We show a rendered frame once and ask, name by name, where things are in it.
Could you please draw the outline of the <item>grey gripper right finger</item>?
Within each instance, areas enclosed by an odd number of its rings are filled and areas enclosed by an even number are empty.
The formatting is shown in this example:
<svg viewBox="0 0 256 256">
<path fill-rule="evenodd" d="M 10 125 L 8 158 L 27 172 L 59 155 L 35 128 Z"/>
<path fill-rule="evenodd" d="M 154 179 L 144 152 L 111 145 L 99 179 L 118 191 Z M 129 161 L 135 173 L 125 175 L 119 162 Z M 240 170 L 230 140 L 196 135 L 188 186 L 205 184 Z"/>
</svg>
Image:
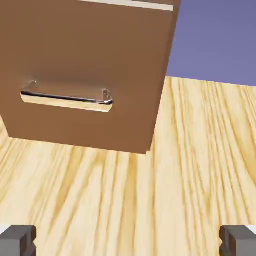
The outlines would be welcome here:
<svg viewBox="0 0 256 256">
<path fill-rule="evenodd" d="M 219 256 L 256 256 L 256 225 L 222 225 Z"/>
</svg>

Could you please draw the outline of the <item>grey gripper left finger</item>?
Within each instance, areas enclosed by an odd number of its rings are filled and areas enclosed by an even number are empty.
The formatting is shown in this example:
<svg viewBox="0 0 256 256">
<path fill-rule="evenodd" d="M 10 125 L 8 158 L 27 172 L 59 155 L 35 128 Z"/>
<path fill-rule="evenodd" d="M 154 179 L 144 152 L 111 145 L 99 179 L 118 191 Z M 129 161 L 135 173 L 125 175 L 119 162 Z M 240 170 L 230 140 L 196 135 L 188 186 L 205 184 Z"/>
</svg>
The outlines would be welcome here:
<svg viewBox="0 0 256 256">
<path fill-rule="evenodd" d="M 0 256 L 37 256 L 34 225 L 0 224 Z"/>
</svg>

